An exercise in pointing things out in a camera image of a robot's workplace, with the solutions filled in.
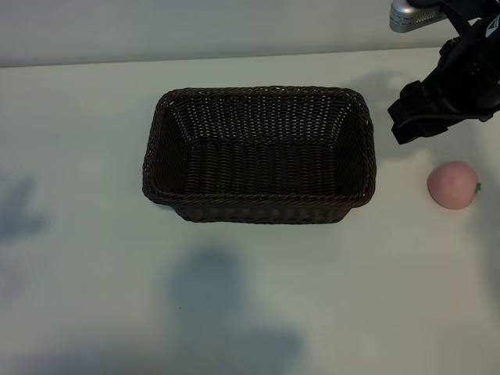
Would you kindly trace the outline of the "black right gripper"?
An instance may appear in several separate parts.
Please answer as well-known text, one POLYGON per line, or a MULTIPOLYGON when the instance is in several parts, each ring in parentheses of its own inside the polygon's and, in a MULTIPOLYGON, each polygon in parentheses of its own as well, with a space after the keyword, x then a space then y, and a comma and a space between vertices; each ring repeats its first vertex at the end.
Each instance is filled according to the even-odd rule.
POLYGON ((447 47, 424 81, 404 86, 388 109, 400 145, 448 130, 448 123, 488 121, 499 111, 499 32, 447 47))

